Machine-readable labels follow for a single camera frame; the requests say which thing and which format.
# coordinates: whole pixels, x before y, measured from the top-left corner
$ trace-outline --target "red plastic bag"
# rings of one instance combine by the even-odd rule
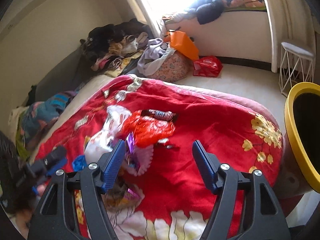
[[[173,135],[175,131],[173,122],[154,119],[150,116],[141,116],[141,110],[135,111],[128,117],[122,126],[122,134],[133,132],[135,145],[145,148],[160,139]]]
[[[217,77],[223,66],[221,61],[215,56],[207,56],[194,61],[193,67],[194,76]]]

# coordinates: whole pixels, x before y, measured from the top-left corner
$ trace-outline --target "white wall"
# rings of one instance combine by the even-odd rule
[[[195,39],[202,56],[237,57],[271,62],[271,35],[266,12],[225,12],[211,23],[196,18],[166,25]]]
[[[7,131],[11,109],[22,104],[31,85],[76,50],[81,38],[97,26],[123,22],[117,4],[117,0],[46,0],[0,41],[2,131]]]

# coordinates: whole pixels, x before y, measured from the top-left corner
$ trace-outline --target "floral blanket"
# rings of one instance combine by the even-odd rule
[[[179,114],[176,131],[170,137],[178,149],[155,147],[151,165],[143,175],[125,174],[143,196],[141,201],[133,207],[107,211],[120,240],[199,239],[216,196],[205,188],[193,159],[192,143],[197,139],[207,152],[235,170],[252,172],[258,168],[271,185],[276,181],[282,135],[271,121],[228,100],[136,76],[120,76],[93,95],[41,145],[37,158],[64,145],[68,155],[64,169],[73,171],[72,161],[83,154],[85,137],[101,130],[106,106],[112,104],[131,112],[158,109]],[[82,234],[88,236],[80,192],[76,192],[76,202]],[[242,202],[239,192],[229,236],[237,232]]]

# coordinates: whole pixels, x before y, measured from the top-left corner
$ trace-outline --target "blue gripper pad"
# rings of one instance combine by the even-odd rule
[[[112,152],[104,153],[98,161],[98,164],[103,163],[101,165],[101,180],[103,181],[101,189],[103,192],[106,193],[109,189],[113,188],[124,159],[125,152],[125,141],[119,140]]]
[[[56,165],[54,165],[50,170],[47,171],[46,176],[52,176],[58,169],[62,169],[64,165],[68,162],[67,158],[63,158]]]
[[[192,155],[196,161],[205,187],[214,193],[218,188],[214,182],[217,169],[199,140],[196,140],[192,145]]]

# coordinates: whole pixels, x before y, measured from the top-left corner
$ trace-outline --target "white tile floor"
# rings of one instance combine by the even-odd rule
[[[286,217],[288,227],[305,225],[320,201],[320,194],[310,191],[303,195],[294,210]]]
[[[188,77],[176,84],[216,90],[257,101],[269,109],[276,118],[280,130],[285,133],[284,104],[286,97],[280,94],[278,81],[278,73],[224,64],[217,78],[195,77],[190,73]]]

